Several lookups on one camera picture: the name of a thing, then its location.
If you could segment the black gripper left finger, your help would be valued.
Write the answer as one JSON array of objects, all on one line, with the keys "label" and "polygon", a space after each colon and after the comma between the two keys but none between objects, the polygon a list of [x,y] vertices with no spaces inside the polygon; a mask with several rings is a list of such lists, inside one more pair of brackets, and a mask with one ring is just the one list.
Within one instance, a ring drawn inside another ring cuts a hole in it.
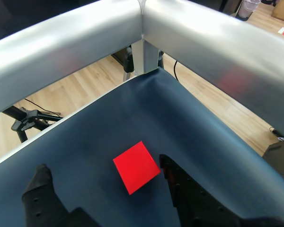
[{"label": "black gripper left finger", "polygon": [[22,195],[27,227],[96,227],[97,223],[82,209],[69,212],[57,196],[51,170],[38,165]]}]

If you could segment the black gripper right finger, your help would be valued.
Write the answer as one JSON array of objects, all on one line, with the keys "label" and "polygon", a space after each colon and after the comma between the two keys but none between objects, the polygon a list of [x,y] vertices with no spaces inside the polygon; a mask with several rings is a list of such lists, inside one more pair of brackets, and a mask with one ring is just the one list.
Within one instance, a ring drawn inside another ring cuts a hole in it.
[{"label": "black gripper right finger", "polygon": [[241,226],[238,215],[216,200],[169,156],[160,154],[160,167],[182,227]]}]

